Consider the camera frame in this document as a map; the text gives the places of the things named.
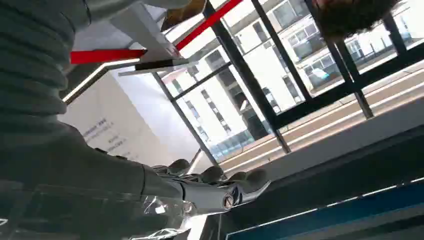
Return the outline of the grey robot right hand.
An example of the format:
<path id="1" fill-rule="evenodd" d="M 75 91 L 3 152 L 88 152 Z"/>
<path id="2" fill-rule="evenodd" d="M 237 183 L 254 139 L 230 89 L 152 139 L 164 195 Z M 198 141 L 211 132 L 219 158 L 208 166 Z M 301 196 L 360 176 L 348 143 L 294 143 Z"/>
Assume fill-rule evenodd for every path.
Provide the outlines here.
<path id="1" fill-rule="evenodd" d="M 45 144 L 0 145 L 0 237 L 3 240 L 163 240 L 201 217 L 256 200 L 266 172 L 229 179 L 212 166 L 149 167 L 89 147 L 78 131 Z"/>

